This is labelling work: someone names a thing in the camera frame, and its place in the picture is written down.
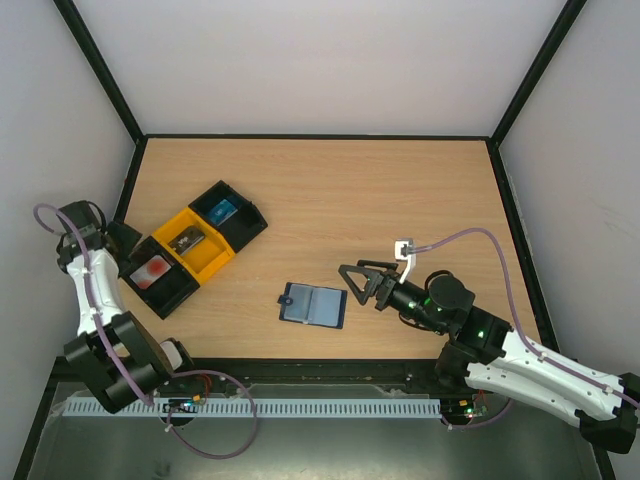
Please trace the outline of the blue leather card holder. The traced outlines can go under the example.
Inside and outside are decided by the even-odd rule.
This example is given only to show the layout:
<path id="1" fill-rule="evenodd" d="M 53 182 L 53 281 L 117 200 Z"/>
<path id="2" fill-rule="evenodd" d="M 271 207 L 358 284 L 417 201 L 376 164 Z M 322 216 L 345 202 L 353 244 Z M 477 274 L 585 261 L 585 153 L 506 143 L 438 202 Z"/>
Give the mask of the blue leather card holder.
<path id="1" fill-rule="evenodd" d="M 288 282 L 277 303 L 279 319 L 285 322 L 342 329 L 347 291 Z"/>

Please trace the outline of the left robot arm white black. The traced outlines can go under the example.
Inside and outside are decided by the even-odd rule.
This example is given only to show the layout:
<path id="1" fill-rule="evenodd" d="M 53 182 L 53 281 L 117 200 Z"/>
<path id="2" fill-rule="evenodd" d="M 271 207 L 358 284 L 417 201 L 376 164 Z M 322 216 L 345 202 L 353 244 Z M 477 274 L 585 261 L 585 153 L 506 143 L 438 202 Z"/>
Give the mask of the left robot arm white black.
<path id="1" fill-rule="evenodd" d="M 178 340 L 156 341 L 124 305 L 119 279 L 132 266 L 141 234 L 108 222 L 88 200 L 63 206 L 58 219 L 64 228 L 58 265 L 74 282 L 80 310 L 77 338 L 64 346 L 66 361 L 108 412 L 148 403 L 193 361 Z"/>

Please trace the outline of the black VIP card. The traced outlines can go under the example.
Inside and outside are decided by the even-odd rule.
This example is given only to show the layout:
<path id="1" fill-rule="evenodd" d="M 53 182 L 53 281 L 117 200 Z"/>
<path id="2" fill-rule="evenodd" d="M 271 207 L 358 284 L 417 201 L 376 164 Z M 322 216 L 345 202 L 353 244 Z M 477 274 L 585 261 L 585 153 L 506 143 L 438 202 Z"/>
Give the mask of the black VIP card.
<path id="1" fill-rule="evenodd" d="M 191 225 L 174 237 L 168 245 L 177 255 L 184 256 L 204 239 L 205 234 Z"/>

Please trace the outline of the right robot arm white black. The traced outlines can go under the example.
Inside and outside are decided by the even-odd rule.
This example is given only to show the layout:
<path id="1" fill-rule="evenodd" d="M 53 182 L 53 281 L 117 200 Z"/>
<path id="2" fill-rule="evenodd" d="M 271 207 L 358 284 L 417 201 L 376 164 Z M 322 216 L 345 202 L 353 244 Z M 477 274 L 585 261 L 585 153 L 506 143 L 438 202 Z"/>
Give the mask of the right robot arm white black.
<path id="1" fill-rule="evenodd" d="M 475 306 L 474 293 L 449 271 L 436 271 L 418 286 L 397 268 L 361 260 L 338 272 L 360 304 L 374 299 L 377 310 L 391 308 L 405 323 L 447 336 L 434 367 L 443 389 L 503 395 L 564 420 L 594 446 L 630 452 L 639 425 L 638 376 L 599 372 L 520 335 Z"/>

